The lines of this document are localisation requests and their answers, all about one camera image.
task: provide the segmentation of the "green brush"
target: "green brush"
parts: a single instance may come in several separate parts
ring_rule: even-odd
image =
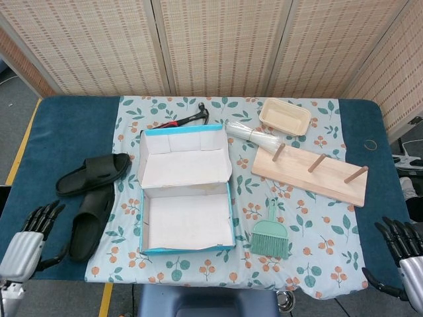
[[[268,220],[259,221],[252,229],[251,253],[274,258],[288,258],[288,232],[275,220],[276,200],[269,206]]]

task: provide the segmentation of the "slide sandal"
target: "slide sandal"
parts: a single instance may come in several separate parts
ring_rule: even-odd
[[[82,167],[58,180],[56,193],[58,196],[72,196],[111,184],[123,175],[130,162],[126,153],[87,158]]]
[[[113,185],[88,192],[73,219],[69,255],[76,262],[87,261],[97,249],[114,202]]]

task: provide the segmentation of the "floral tablecloth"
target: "floral tablecloth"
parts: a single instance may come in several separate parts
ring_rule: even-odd
[[[317,299],[366,288],[354,207],[252,175],[256,145],[231,136],[228,144],[233,165],[230,185],[236,248],[163,256],[139,253],[139,132],[195,114],[199,102],[210,111],[210,123],[240,121],[257,131],[282,135],[291,146],[344,160],[346,147],[337,100],[281,99],[311,111],[306,135],[290,137],[262,125],[258,114],[265,98],[121,97],[113,151],[128,153],[132,165],[115,182],[114,207],[100,245],[88,262],[85,280],[270,290],[301,287]],[[267,218],[272,198],[278,202],[277,219],[289,233],[287,260],[257,256],[249,250],[252,228]]]

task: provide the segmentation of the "wooden dowel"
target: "wooden dowel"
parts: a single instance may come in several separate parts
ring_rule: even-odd
[[[322,163],[322,160],[324,160],[326,157],[326,155],[322,154],[321,156],[319,156],[319,158],[309,167],[308,171],[311,173],[312,171],[315,170],[315,168],[317,167],[317,165],[319,165],[320,163]]]
[[[363,174],[366,170],[369,170],[369,168],[367,166],[363,166],[361,167],[357,172],[355,172],[353,175],[347,177],[344,180],[345,184],[348,184],[349,182],[351,182],[354,178],[357,178],[358,176],[360,176],[361,174]]]
[[[285,147],[285,143],[282,143],[282,144],[279,146],[278,150],[276,151],[275,155],[274,155],[274,156],[273,156],[273,158],[272,158],[272,160],[273,160],[274,162],[276,162],[276,161],[277,161],[277,159],[278,159],[278,157],[279,157],[280,153],[282,152],[282,150],[284,149],[284,147]]]

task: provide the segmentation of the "silver robotic arm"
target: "silver robotic arm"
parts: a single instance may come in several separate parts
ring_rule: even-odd
[[[0,264],[1,317],[16,315],[25,294],[23,284],[36,271],[60,263],[66,255],[67,246],[56,257],[41,261],[44,243],[55,219],[64,208],[65,205],[59,205],[59,201],[37,208],[25,220],[22,230],[12,238]]]
[[[410,223],[392,221],[387,217],[383,217],[383,221],[388,228],[381,223],[375,223],[375,226],[387,243],[404,289],[383,284],[365,267],[362,271],[376,289],[410,302],[411,307],[423,315],[423,239]]]

